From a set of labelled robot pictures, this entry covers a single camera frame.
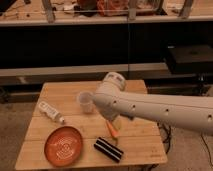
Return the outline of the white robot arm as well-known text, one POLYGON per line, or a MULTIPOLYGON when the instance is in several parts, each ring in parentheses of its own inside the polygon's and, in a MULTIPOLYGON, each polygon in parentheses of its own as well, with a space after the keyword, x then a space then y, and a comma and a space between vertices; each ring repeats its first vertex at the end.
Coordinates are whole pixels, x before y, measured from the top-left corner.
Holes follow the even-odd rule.
POLYGON ((213 97, 132 93, 125 86, 121 74, 109 72, 94 92, 93 102, 107 120, 123 114, 213 135, 213 97))

